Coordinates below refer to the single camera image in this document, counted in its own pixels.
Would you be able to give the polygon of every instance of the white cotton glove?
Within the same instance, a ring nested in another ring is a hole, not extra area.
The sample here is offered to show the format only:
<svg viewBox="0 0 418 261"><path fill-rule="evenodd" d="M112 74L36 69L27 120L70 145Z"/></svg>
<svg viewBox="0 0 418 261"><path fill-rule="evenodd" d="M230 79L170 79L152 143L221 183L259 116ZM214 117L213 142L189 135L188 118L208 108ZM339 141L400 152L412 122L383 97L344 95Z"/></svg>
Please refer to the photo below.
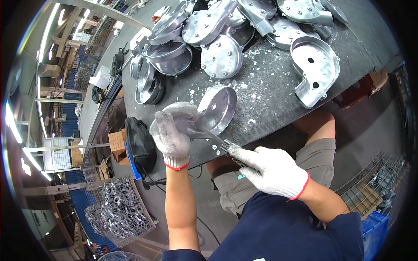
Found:
<svg viewBox="0 0 418 261"><path fill-rule="evenodd" d="M164 163L173 170L181 170L189 164L190 138L180 133L175 124L176 119L198 117L196 105L188 102L177 102L168 105L155 113L155 120L150 126L157 148L164 156Z"/></svg>
<svg viewBox="0 0 418 261"><path fill-rule="evenodd" d="M284 150L257 147L250 151L233 144L228 152L249 166L241 168L240 173L264 193L294 200L308 184L309 173L298 167Z"/></svg>

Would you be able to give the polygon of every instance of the black mesh bag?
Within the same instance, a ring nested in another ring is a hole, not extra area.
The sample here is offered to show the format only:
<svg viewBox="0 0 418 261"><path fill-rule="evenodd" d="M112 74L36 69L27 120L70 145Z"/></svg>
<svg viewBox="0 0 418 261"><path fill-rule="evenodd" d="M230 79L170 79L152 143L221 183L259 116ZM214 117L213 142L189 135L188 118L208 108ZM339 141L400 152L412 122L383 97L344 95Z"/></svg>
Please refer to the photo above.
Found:
<svg viewBox="0 0 418 261"><path fill-rule="evenodd" d="M157 161L155 142L147 130L143 121L135 117L125 119L127 149L138 173L141 175L145 189L149 189L149 183L145 180L148 173L151 173Z"/></svg>

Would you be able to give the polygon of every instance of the black cable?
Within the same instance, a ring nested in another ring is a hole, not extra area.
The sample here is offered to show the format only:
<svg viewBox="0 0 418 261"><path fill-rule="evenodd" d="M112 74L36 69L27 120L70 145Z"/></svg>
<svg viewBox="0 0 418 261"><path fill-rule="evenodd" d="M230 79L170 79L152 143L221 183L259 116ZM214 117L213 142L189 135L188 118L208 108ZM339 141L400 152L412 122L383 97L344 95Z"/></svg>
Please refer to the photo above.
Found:
<svg viewBox="0 0 418 261"><path fill-rule="evenodd" d="M148 175L148 178L150 178L151 182L154 183L155 186L157 186L157 188L159 188L161 191L163 191L164 193L167 193L165 190L163 190L160 186L157 185L157 183L155 183L155 181L153 181L153 179ZM196 215L197 219L202 222L202 224L209 230L209 232L212 234L212 236L215 238L216 242L218 243L218 245L221 245L221 243L219 243L218 238L215 236L215 234L212 232L212 230L205 224L205 222L202 221L202 219L200 219L197 215Z"/></svg>
<svg viewBox="0 0 418 261"><path fill-rule="evenodd" d="M190 177L192 177L192 178L194 178L194 179L200 178L200 176L202 176L202 165L200 165L200 174L199 174L199 176L197 176L197 177L193 177L193 176L192 176L192 175L190 175L190 174L189 174L189 176L190 176Z"/></svg>

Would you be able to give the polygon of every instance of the fluorescent light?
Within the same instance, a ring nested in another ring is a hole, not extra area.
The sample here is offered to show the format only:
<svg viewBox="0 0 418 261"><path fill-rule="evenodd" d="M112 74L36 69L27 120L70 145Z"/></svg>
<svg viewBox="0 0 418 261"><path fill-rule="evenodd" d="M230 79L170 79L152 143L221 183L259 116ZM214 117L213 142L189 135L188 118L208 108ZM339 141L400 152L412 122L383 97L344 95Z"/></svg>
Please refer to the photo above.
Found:
<svg viewBox="0 0 418 261"><path fill-rule="evenodd" d="M25 147L25 148L23 148L22 150L23 150L23 152L25 153L25 155L28 157L28 159L30 160L30 162L32 162L33 166L34 166L37 170L41 171L41 167L39 166L39 164L37 163L37 161L35 160L35 158L32 156L31 152L30 152L30 151L28 151L28 149L27 149L26 147Z"/></svg>
<svg viewBox="0 0 418 261"><path fill-rule="evenodd" d="M43 122L43 117L42 116L41 116L41 126L42 126L42 130L43 130L43 134L45 135L45 138L48 138L48 136L46 135L45 123Z"/></svg>
<svg viewBox="0 0 418 261"><path fill-rule="evenodd" d="M84 12L84 17L80 20L79 24L77 25L76 31L74 32L73 40L75 40L78 31L81 29L81 27L83 26L83 24L86 22L87 16L89 14L90 14L90 9L86 9L86 11Z"/></svg>
<svg viewBox="0 0 418 261"><path fill-rule="evenodd" d="M12 130L13 135L18 143L22 143L22 137L16 127L15 117L13 116L12 109L10 108L9 101L6 102L6 124Z"/></svg>
<svg viewBox="0 0 418 261"><path fill-rule="evenodd" d="M51 29L52 21L54 20L56 12L58 11L58 7L59 7L59 3L56 3L54 8L52 9L51 14L49 15L48 21L46 22L46 25L45 25L45 29L43 31L41 46L39 47L39 57L38 57L38 61L40 63L42 63L43 61L43 54L45 52L45 45L46 45L46 40L48 39L49 29Z"/></svg>
<svg viewBox="0 0 418 261"><path fill-rule="evenodd" d="M47 180L52 181L51 177L45 172L45 171L41 171L41 174L46 177Z"/></svg>
<svg viewBox="0 0 418 261"><path fill-rule="evenodd" d="M61 12L59 13L57 25L62 25L63 24L62 18L64 17L64 12L65 12L65 9L62 9Z"/></svg>
<svg viewBox="0 0 418 261"><path fill-rule="evenodd" d="M25 164L25 161L23 159L22 160L22 169L23 171L28 174L29 176L31 175L31 168Z"/></svg>

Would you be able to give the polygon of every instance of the metal wire cage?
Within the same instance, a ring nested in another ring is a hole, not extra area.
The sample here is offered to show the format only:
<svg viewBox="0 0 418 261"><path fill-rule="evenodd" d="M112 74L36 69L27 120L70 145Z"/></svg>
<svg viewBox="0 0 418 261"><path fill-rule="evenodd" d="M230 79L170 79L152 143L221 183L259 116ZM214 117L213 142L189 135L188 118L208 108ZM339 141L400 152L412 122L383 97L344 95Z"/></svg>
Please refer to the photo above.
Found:
<svg viewBox="0 0 418 261"><path fill-rule="evenodd" d="M358 212L363 220L376 210L385 197L393 193L394 182L404 164L403 158L380 151L356 176L335 192L344 200L349 211Z"/></svg>
<svg viewBox="0 0 418 261"><path fill-rule="evenodd" d="M90 182L85 193L90 204L85 209L87 221L118 247L155 229L132 176Z"/></svg>

